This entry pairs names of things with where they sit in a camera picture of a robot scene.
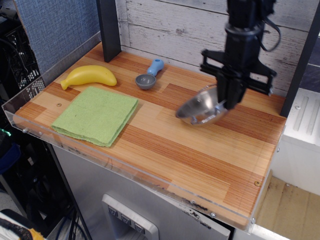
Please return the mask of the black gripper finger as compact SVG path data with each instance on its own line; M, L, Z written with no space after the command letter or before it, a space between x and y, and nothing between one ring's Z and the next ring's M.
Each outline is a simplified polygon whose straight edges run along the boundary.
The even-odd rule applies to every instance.
M225 108L227 110L233 109L238 103L242 101L247 87L248 84L242 79L231 78L228 80L225 102Z
M218 73L216 75L217 80L217 96L218 102L221 103L224 100L228 99L228 89L230 80L223 73Z

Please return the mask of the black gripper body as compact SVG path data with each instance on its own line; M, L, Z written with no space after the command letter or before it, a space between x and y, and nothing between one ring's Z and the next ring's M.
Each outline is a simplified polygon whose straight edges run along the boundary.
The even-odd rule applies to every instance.
M260 49L265 48L262 43L264 30L264 22L245 28L227 23L224 51L203 50L200 70L215 77L221 73L232 79L240 79L251 90L272 94L272 81L277 73L259 60Z

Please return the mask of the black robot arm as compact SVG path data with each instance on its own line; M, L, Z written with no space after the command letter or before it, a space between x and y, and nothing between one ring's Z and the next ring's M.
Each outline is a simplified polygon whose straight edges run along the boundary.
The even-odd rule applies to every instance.
M200 70L216 77L218 102L233 109L251 89L270 95L277 73L259 60L265 25L280 29L269 20L274 13L273 0L227 1L228 23L225 25L224 51L205 49Z

